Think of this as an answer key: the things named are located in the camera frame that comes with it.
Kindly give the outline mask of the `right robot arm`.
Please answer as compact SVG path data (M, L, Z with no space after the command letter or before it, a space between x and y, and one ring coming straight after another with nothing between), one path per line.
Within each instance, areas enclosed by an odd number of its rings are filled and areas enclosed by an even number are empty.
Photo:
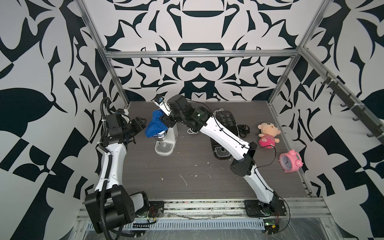
M194 108L191 101L182 95L175 95L169 100L156 95L154 102L164 112L161 121L168 128L182 123L193 131L210 137L229 151L234 158L231 171L246 180L263 208L271 212L277 210L279 196L263 179L254 160L257 150L255 142L248 143L230 132L216 119L216 115L206 104Z

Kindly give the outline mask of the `blue cleaning cloth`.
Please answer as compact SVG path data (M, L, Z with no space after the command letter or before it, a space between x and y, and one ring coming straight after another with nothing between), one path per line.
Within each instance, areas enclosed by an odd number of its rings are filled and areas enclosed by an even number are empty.
M147 138L159 135L168 130L168 127L161 121L161 117L163 117L163 115L164 112L162 110L155 110L153 112L152 120L148 124L145 131Z

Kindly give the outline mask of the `white coffee machine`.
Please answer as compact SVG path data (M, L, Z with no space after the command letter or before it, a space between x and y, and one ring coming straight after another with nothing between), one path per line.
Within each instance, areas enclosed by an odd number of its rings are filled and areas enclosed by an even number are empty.
M156 141L155 152L160 156L170 156L176 147L178 127L174 125L153 138Z

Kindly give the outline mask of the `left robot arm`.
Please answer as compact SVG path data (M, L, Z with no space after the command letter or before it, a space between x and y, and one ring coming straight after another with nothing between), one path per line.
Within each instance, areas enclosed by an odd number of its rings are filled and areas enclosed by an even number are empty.
M101 101L101 139L98 147L103 152L100 178L95 191L85 198L85 207L95 231L107 240L118 240L123 227L132 223L137 215L150 208L145 192L129 195L122 185L123 165L128 144L146 128L146 119L130 119L126 109L112 112L111 100Z

